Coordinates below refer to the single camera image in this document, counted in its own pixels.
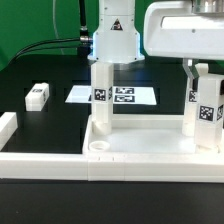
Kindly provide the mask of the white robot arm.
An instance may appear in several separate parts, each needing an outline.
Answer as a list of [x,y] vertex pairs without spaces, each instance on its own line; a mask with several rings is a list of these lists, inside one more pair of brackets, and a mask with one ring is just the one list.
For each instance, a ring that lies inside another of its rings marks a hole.
[[195,59],[224,60],[224,0],[171,0],[150,4],[143,32],[134,25],[135,0],[99,0],[99,26],[90,60],[127,65],[149,56],[183,60],[190,79]]

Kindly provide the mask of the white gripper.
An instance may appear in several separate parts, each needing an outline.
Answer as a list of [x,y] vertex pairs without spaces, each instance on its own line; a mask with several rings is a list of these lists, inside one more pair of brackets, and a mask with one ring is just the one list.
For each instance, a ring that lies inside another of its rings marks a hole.
[[224,12],[194,13],[188,0],[154,2],[145,13],[143,45],[150,56],[184,58],[189,87],[196,90],[196,59],[224,60]]

